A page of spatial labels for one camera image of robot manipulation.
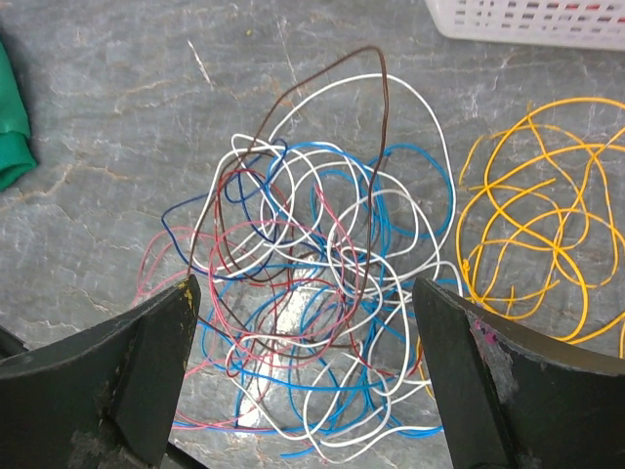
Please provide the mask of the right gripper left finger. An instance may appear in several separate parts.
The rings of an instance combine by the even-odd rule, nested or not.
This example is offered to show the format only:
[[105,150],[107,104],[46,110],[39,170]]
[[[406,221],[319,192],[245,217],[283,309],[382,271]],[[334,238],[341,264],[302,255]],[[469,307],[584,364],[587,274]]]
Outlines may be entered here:
[[36,350],[2,329],[2,467],[200,467],[168,441],[200,298],[188,277]]

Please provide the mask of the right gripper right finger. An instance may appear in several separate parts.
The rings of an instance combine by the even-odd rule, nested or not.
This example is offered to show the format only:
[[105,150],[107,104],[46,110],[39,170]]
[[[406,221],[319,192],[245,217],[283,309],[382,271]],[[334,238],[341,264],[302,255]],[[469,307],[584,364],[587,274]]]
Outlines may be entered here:
[[456,468],[621,468],[624,361],[413,285],[426,365]]

